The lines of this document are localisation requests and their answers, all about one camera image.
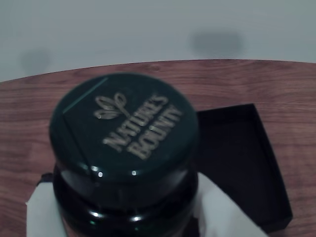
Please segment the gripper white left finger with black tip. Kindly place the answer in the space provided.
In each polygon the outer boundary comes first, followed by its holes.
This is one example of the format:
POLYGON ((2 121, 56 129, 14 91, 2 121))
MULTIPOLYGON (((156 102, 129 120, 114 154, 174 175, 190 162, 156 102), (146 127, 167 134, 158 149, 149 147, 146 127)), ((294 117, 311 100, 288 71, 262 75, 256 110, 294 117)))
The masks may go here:
POLYGON ((65 226, 54 196, 52 179, 53 174, 43 174, 26 202, 27 237, 63 237, 65 235, 65 226))

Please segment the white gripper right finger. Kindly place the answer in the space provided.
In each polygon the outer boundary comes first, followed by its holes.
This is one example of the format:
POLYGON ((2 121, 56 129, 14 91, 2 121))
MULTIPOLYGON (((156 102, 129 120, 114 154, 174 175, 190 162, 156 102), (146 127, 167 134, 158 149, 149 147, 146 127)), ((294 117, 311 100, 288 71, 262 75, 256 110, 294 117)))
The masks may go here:
POLYGON ((202 173, 198 173, 196 218, 201 237, 267 236, 227 194, 202 173))

